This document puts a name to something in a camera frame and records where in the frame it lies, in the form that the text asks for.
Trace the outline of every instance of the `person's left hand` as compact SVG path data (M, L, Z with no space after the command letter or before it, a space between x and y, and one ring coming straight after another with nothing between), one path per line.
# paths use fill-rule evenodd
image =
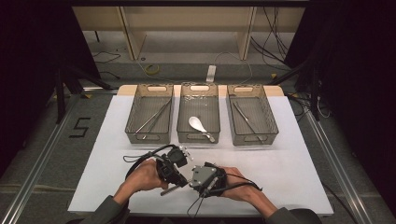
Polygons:
M168 189L168 183L158 177L157 162L153 159L143 161L120 185L113 199L124 204L136 192L156 188Z

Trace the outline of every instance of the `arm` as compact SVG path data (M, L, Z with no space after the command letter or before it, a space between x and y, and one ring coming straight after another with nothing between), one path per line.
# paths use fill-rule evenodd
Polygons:
M120 185L114 197L108 196L80 224L121 223L129 215L129 198L140 190L156 188L167 189L168 184L158 177L155 160L143 161Z
M238 183L247 182L246 180L232 176L238 175L244 177L237 168L221 167L227 174L227 185L234 185ZM236 201L247 202L253 205L257 211L262 214L268 224L278 223L293 223L299 224L300 222L286 209L277 209L267 196L261 191L251 187L242 186L235 189L225 190L221 197L230 198Z

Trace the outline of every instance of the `hand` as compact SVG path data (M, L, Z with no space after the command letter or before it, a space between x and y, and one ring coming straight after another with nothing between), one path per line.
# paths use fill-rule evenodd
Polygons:
M238 175L244 177L241 172L235 167L221 167L225 170L227 175L227 186L232 186L239 183L247 182L243 178L239 178ZM271 203L271 201L265 196L264 193L254 188L253 186L245 185L235 189L227 189L221 195L221 197L230 198L236 201L243 201L253 205L265 218L271 216L277 208Z
M143 161L120 185L113 199L119 204L125 204L128 199L140 190L156 188L168 189L168 183L158 177L157 162L153 159Z

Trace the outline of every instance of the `white table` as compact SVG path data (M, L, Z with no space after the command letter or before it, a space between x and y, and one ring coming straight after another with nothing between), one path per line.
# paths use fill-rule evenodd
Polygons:
M177 141L179 93L176 91L171 143L188 148L193 161L179 171L187 179L193 165L205 161L222 166L235 166L246 178L253 180L277 207L309 208L319 216L333 214L332 207L320 184L317 171L285 96L268 97L279 134L271 146L235 147L231 141L226 98L220 94L219 143L180 144ZM93 212L107 195L113 195L132 166L123 161L125 155L142 155L162 145L132 145L124 132L133 103L133 96L114 96L97 136L92 154L78 183L68 211ZM136 193L130 200L132 215L184 217L198 198L189 186L160 196L161 189ZM196 211L198 203L191 209ZM248 203L226 198L204 199L198 217L257 217L259 213Z

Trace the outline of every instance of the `white spoon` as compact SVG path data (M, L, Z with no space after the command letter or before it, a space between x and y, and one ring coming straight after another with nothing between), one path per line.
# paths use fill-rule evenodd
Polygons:
M215 138L212 136L212 134L210 134L206 131L206 129L202 125L202 122L197 117L190 117L189 124L195 130L198 130L201 133L203 133L204 135L206 135L206 137L210 140L210 142L215 142Z

